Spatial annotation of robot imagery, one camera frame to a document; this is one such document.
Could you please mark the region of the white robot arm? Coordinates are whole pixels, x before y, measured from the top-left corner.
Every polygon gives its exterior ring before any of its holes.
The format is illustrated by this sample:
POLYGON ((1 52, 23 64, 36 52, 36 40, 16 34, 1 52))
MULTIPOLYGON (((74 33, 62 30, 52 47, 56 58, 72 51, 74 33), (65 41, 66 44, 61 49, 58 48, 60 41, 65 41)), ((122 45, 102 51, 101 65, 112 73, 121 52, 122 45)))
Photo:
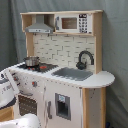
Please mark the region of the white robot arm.
MULTIPOLYGON (((0 110, 16 103, 15 95, 19 89, 8 69, 0 72, 0 110)), ((0 122, 0 128, 41 128, 39 118, 35 114, 25 114, 18 119, 0 122)))

